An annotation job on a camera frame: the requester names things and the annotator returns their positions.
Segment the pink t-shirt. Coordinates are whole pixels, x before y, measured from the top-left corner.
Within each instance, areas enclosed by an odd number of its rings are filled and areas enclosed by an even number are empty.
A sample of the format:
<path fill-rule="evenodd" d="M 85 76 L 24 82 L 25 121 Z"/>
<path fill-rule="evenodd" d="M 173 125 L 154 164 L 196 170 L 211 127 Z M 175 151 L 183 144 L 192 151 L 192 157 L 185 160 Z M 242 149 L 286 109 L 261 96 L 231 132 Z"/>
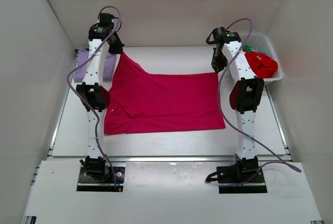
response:
<path fill-rule="evenodd" d="M 151 74 L 122 53 L 109 90 L 106 135 L 225 129 L 216 73 Z"/>

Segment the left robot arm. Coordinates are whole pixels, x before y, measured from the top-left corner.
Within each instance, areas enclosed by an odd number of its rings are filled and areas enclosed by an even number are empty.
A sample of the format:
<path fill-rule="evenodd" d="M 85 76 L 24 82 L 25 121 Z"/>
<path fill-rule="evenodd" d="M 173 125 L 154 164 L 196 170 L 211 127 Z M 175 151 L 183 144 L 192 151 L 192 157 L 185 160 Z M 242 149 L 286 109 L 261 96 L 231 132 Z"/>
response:
<path fill-rule="evenodd" d="M 120 54 L 123 44 L 117 35 L 120 16 L 100 12 L 88 32 L 86 71 L 75 92 L 84 105 L 88 118 L 88 152 L 81 161 L 85 173 L 97 182 L 114 175 L 112 164 L 100 141 L 104 137 L 104 117 L 110 105 L 109 92 L 103 87 L 103 73 L 108 54 Z"/>

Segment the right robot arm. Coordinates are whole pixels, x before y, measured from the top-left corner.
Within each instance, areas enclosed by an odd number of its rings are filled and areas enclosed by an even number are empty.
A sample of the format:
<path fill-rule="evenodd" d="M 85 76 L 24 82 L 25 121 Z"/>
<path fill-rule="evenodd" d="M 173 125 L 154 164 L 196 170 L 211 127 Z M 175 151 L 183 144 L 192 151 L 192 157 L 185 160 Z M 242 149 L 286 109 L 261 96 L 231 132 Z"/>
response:
<path fill-rule="evenodd" d="M 215 45 L 211 66 L 215 73 L 230 70 L 235 81 L 229 95 L 229 104 L 237 119 L 238 147 L 235 163 L 218 168 L 206 177 L 206 183 L 228 178 L 233 183 L 246 182 L 258 168 L 255 150 L 254 119 L 261 100 L 264 80 L 257 77 L 242 51 L 241 38 L 237 32 L 217 27 L 206 39 L 209 45 Z"/>

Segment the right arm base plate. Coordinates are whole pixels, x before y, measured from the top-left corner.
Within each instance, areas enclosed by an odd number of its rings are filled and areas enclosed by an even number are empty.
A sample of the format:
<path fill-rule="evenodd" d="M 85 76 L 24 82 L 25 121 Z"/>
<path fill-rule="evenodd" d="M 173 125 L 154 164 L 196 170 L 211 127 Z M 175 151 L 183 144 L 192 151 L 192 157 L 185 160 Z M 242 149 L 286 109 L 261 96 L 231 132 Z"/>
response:
<path fill-rule="evenodd" d="M 261 194 L 268 192 L 262 171 L 239 171 L 236 164 L 218 166 L 216 171 L 209 174 L 204 182 L 217 182 L 220 194 Z"/>

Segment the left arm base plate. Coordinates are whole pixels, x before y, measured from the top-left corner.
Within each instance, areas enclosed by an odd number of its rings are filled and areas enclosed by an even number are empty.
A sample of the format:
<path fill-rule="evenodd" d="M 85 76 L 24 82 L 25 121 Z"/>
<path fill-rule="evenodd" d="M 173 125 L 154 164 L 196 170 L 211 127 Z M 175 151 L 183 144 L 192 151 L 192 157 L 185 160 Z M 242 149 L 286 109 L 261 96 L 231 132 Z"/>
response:
<path fill-rule="evenodd" d="M 105 175 L 98 176 L 88 173 L 82 166 L 80 168 L 76 190 L 79 192 L 123 192 L 125 179 L 125 164 L 114 166 L 115 178 L 111 168 Z"/>

